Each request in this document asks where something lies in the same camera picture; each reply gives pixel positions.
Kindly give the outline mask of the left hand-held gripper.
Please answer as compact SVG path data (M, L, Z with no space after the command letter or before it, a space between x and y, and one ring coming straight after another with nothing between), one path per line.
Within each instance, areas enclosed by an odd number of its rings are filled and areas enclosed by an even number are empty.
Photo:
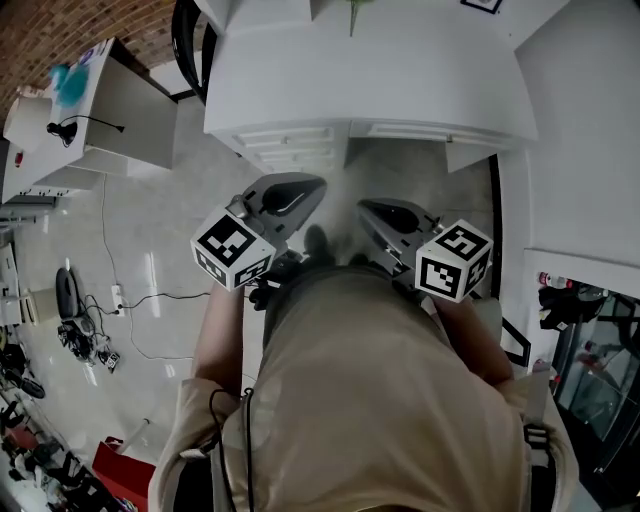
M217 206L191 239L196 264L228 291L266 273L325 196L325 179L268 174Z

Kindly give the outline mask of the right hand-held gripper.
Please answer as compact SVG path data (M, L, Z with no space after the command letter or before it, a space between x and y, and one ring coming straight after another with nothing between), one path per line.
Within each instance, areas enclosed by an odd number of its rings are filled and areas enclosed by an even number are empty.
M441 219L409 201L365 199L358 218L376 247L373 262L420 302L426 295L461 302L485 278L493 240L464 220Z

